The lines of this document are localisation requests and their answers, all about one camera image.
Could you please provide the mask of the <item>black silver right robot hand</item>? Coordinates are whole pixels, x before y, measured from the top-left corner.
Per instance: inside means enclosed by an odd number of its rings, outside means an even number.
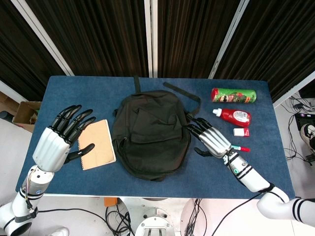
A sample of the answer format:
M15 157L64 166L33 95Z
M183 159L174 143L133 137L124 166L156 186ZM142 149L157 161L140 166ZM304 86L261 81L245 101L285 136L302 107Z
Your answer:
M193 118L194 124L188 124L185 128L195 136L207 148L202 151L195 147L194 150L201 156L214 156L216 158L223 158L228 152L232 150L231 143L227 138L214 128L207 120L203 118Z

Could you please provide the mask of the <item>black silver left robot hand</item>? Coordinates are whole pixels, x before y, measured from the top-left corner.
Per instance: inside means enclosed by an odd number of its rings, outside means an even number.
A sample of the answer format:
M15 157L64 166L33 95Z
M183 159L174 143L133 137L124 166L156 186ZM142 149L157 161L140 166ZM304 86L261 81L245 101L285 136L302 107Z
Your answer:
M96 119L96 117L85 119L93 112L92 109L76 116L81 108L81 105L72 105L63 109L51 125L44 129L32 155L37 170L55 173L64 164L93 150L95 144L91 143L84 149L70 152L82 132Z

